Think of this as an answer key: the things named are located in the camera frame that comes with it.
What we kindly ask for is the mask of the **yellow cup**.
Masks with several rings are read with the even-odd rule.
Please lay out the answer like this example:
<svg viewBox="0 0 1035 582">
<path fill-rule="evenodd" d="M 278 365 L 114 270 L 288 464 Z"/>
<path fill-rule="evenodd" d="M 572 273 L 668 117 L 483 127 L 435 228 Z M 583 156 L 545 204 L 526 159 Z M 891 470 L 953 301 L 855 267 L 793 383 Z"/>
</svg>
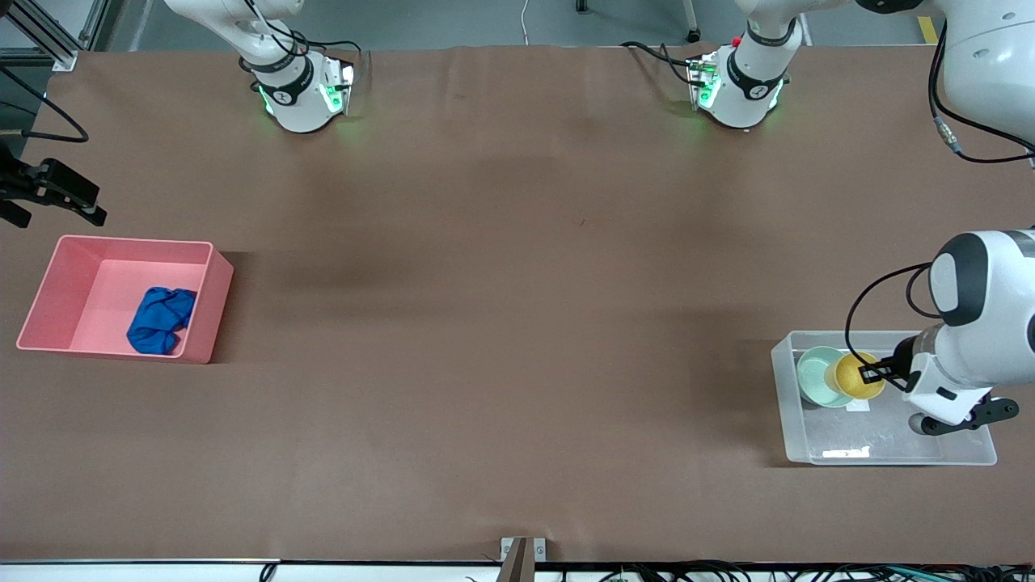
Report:
<svg viewBox="0 0 1035 582">
<path fill-rule="evenodd" d="M 865 401 L 873 400 L 878 395 L 883 392 L 887 384 L 886 382 L 880 382 L 873 384 L 873 386 L 866 386 L 861 382 L 859 377 L 859 367 L 861 365 L 877 361 L 873 354 L 861 352 L 859 353 L 861 360 L 859 360 L 859 358 L 849 352 L 836 350 L 836 353 L 838 353 L 838 355 L 833 357 L 831 363 L 828 363 L 827 368 L 823 372 L 823 380 L 829 390 L 832 390 L 844 398 Z"/>
</svg>

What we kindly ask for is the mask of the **pale green bowl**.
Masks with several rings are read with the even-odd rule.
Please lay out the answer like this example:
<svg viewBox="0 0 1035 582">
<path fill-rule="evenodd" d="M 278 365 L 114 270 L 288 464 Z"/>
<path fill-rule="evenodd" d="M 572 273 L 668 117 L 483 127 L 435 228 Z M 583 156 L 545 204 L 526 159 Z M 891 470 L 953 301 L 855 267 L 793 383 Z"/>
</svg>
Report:
<svg viewBox="0 0 1035 582">
<path fill-rule="evenodd" d="M 839 408 L 851 402 L 851 397 L 839 390 L 833 376 L 842 355 L 842 351 L 825 346 L 810 348 L 801 354 L 797 362 L 797 381 L 803 400 L 825 408 Z"/>
</svg>

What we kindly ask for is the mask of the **blue cloth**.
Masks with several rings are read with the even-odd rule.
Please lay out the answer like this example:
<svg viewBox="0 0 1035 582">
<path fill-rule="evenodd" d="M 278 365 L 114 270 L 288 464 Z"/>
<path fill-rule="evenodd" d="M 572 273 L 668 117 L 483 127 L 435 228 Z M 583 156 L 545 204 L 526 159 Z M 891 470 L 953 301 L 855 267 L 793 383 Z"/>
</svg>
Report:
<svg viewBox="0 0 1035 582">
<path fill-rule="evenodd" d="M 191 324 L 195 305 L 193 290 L 148 288 L 126 331 L 127 342 L 137 353 L 170 355 L 179 342 L 177 332 Z"/>
</svg>

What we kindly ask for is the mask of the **clear plastic box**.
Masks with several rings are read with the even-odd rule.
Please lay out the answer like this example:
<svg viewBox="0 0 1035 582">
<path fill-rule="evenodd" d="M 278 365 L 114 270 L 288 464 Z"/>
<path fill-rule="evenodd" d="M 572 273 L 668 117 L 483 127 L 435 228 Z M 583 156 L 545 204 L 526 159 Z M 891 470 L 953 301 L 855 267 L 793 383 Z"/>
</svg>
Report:
<svg viewBox="0 0 1035 582">
<path fill-rule="evenodd" d="M 869 412 L 847 412 L 803 400 L 797 362 L 814 347 L 849 352 L 841 331 L 792 331 L 771 350 L 783 452 L 789 461 L 814 466 L 993 466 L 990 430 L 922 436 L 910 430 L 916 412 L 901 391 L 886 384 L 869 400 Z"/>
</svg>

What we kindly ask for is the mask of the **pink plastic bin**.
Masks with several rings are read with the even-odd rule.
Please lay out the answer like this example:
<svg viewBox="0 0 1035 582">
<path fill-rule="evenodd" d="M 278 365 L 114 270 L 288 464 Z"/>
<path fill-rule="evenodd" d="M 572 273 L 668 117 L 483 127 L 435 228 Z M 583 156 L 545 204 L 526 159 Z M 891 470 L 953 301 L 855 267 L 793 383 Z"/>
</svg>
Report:
<svg viewBox="0 0 1035 582">
<path fill-rule="evenodd" d="M 64 235 L 16 339 L 19 350 L 100 360 L 211 361 L 235 269 L 210 242 Z M 134 350 L 126 332 L 148 289 L 195 295 L 168 354 Z"/>
</svg>

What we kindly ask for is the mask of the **brown table cover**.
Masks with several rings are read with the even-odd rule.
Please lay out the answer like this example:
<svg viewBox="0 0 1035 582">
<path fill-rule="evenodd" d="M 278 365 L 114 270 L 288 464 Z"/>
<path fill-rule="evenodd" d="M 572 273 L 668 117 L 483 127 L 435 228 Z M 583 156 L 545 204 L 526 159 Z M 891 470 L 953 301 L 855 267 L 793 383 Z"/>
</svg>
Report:
<svg viewBox="0 0 1035 582">
<path fill-rule="evenodd" d="M 1035 173 L 943 147 L 928 47 L 806 48 L 718 128 L 621 48 L 381 52 L 292 135 L 228 53 L 107 53 L 49 97 L 95 181 L 0 225 L 0 559 L 1035 561 L 1035 389 L 990 467 L 792 466 L 770 351 Z M 60 236 L 235 268 L 210 365 L 14 346 Z"/>
</svg>

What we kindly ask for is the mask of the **aluminium frame profile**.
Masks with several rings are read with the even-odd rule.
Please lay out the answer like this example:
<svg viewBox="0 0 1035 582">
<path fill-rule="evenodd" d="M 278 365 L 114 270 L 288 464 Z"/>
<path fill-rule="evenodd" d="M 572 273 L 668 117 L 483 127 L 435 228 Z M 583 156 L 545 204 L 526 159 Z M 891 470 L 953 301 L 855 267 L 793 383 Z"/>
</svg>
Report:
<svg viewBox="0 0 1035 582">
<path fill-rule="evenodd" d="M 120 0 L 0 0 L 0 64 L 71 71 L 78 55 L 106 43 Z"/>
</svg>

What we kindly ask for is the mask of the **metal bracket with wooden strip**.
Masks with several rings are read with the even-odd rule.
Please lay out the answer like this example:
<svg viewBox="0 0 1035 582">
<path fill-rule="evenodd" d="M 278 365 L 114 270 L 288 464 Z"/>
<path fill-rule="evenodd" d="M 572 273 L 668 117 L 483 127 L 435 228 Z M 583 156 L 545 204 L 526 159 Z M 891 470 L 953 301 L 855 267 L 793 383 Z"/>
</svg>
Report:
<svg viewBox="0 0 1035 582">
<path fill-rule="evenodd" d="M 537 564 L 548 561 L 548 539 L 501 539 L 500 552 L 496 582 L 534 582 Z"/>
</svg>

